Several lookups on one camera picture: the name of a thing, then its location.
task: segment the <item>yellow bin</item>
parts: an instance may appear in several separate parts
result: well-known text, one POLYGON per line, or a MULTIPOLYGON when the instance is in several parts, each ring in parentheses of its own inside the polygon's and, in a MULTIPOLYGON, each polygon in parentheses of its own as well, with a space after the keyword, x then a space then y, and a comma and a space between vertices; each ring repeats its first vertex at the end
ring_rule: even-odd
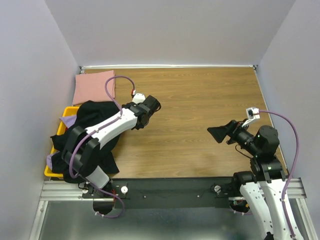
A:
MULTIPOLYGON (((79 107, 78 106, 67 106, 64 109, 63 115, 62 117, 67 117, 67 116, 72 116, 72 115, 76 115, 77 111, 78 111, 79 107)), ((67 126, 61 121, 58 131, 56 132, 57 135, 62 135, 65 133, 67 126)), ((55 153, 57 150, 52 146, 51 152, 50 154, 55 153)), ((51 171, 51 169, 48 167, 48 165, 45 166, 45 170, 44 170, 44 175, 46 175, 47 177, 55 177, 55 178, 60 178, 62 179, 64 177, 63 174, 60 173, 53 173, 51 171)))

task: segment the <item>screw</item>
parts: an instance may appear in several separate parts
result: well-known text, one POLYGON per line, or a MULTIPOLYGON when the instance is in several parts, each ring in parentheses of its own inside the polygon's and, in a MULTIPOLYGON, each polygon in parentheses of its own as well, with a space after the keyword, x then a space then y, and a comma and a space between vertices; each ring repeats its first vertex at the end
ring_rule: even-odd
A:
POLYGON ((221 192, 221 187, 219 185, 214 187, 214 191, 218 194, 221 192))

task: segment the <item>purple cloth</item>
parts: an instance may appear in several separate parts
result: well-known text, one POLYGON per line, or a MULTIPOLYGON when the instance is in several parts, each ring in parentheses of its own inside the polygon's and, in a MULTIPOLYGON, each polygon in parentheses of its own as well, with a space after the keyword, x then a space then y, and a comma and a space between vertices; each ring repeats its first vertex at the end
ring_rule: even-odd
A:
POLYGON ((53 155, 55 155, 57 152, 49 154, 48 156, 46 156, 46 164, 48 165, 48 167, 52 170, 52 161, 51 161, 51 157, 53 155))
POLYGON ((72 116, 62 116, 59 119, 66 125, 67 128, 70 128, 73 124, 75 124, 77 115, 72 116))
MULTIPOLYGON (((67 128, 70 128, 73 124, 75 124, 77 115, 72 115, 72 116, 62 116, 59 117, 59 119, 66 125, 67 128)), ((46 156, 46 164, 48 167, 52 170, 52 160, 51 157, 58 153, 59 151, 56 151, 55 153, 49 154, 46 156)))

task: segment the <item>white wall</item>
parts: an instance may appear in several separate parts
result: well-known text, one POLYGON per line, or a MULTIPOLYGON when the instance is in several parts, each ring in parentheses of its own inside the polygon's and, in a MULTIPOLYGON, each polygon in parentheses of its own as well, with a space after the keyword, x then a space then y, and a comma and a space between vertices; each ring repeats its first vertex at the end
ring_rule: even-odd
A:
MULTIPOLYGON (((257 68, 270 110, 284 113, 296 125, 300 154, 295 171, 307 194, 307 205, 320 236, 320 1, 297 0, 257 68)), ((287 123, 272 117, 285 160, 295 155, 295 138, 287 123)))
POLYGON ((43 0, 2 2, 0 32, 0 239, 25 240, 79 68, 43 0))
POLYGON ((82 66, 258 64, 295 0, 45 0, 82 66))

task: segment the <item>gray floor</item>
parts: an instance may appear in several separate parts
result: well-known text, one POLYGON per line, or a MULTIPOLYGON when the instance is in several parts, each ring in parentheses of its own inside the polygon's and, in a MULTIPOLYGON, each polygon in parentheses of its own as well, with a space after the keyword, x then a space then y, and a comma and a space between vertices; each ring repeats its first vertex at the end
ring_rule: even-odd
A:
POLYGON ((128 209, 118 219, 94 215, 91 202, 50 202, 42 240, 257 240, 252 215, 224 208, 128 209))

